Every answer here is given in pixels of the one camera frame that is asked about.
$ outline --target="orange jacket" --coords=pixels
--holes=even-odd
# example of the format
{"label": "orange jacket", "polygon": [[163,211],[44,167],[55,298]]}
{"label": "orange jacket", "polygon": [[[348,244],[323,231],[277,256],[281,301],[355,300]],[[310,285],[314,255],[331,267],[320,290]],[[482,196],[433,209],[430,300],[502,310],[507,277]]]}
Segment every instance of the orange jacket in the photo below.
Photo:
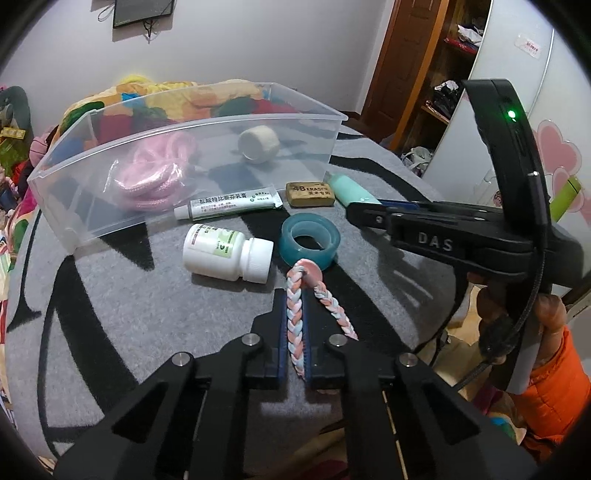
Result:
{"label": "orange jacket", "polygon": [[512,398],[529,427],[523,446],[539,462],[546,460],[591,398],[591,382],[568,327],[558,352],[531,373],[528,389]]}

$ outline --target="gray rug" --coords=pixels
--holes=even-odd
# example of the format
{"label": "gray rug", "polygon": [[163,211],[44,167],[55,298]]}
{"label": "gray rug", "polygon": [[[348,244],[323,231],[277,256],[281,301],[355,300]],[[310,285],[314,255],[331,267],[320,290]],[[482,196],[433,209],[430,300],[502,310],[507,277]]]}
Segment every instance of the gray rug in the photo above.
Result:
{"label": "gray rug", "polygon": [[[439,200],[393,153],[342,127],[331,165],[378,198]],[[456,293],[450,267],[360,231],[344,208],[306,209],[340,230],[325,282],[360,339],[388,351],[427,340]],[[208,223],[276,240],[285,210]],[[202,356],[250,330],[271,309],[287,266],[274,255],[267,285],[191,276],[181,264],[188,223],[174,219],[112,233],[66,255],[38,213],[11,275],[8,378],[20,434],[37,455],[56,457],[170,355]],[[261,473],[341,418],[338,395],[308,391],[291,368],[282,392],[251,394],[245,470]]]}

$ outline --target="human hand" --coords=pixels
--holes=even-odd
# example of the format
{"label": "human hand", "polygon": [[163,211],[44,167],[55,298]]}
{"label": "human hand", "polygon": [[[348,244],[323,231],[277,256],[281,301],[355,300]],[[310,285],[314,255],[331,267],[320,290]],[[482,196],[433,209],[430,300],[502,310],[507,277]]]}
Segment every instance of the human hand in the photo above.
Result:
{"label": "human hand", "polygon": [[[475,284],[486,285],[487,283],[484,278],[475,274],[468,274],[468,280]],[[478,326],[480,332],[486,329],[487,325],[494,322],[500,315],[506,314],[504,302],[502,299],[497,298],[494,291],[489,287],[485,287],[478,292],[476,309],[482,319]],[[556,295],[538,294],[533,310],[536,318],[544,328],[540,350],[534,364],[534,368],[539,368],[548,363],[560,349],[567,316],[564,303]],[[495,363],[500,364],[504,361],[505,357],[497,359]]]}

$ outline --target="wooden door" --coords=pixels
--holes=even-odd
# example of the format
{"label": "wooden door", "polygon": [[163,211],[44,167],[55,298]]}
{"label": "wooden door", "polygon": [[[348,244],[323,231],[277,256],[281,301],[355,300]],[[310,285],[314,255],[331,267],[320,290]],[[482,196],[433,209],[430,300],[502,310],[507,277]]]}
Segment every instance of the wooden door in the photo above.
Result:
{"label": "wooden door", "polygon": [[424,77],[418,79],[417,75],[424,63],[439,9],[447,7],[448,1],[444,1],[444,5],[441,0],[398,0],[397,3],[398,11],[392,14],[361,116],[374,140],[395,132],[415,82],[422,84]]}

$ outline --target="transparent container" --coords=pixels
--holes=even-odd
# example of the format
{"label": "transparent container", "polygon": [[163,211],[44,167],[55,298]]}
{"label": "transparent container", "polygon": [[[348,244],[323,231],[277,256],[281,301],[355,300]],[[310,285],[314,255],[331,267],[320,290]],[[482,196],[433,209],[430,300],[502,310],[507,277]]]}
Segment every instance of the transparent container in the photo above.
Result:
{"label": "transparent container", "polygon": [[[28,179],[64,247],[74,251],[195,196],[322,180],[346,115],[283,85],[250,85],[253,95],[234,98],[233,84],[225,83],[230,93],[221,105],[203,107],[212,88],[206,85],[81,116]],[[186,118],[196,119],[179,121]],[[264,135],[254,130],[255,140],[260,136],[268,148],[262,149],[266,157],[254,161],[239,139],[261,125]]]}

